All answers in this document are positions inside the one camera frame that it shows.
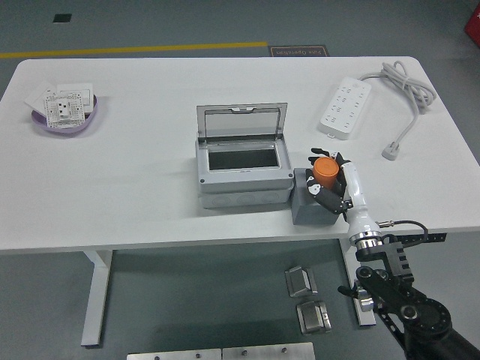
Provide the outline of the robot right hand white black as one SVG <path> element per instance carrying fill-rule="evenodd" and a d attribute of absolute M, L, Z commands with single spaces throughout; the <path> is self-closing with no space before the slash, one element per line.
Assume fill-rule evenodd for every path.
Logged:
<path fill-rule="evenodd" d="M 338 152 L 331 153 L 321 148 L 312 148 L 308 158 L 310 169 L 305 170 L 307 192 L 311 197 L 335 215 L 343 215 L 349 224 L 347 238 L 352 246 L 371 248 L 380 243 L 380 226 L 368 214 L 368 206 L 359 180 L 356 166 Z M 315 170 L 319 160 L 330 160 L 338 167 L 337 172 L 327 172 L 328 177 L 338 180 L 340 191 L 324 185 L 320 172 Z"/>

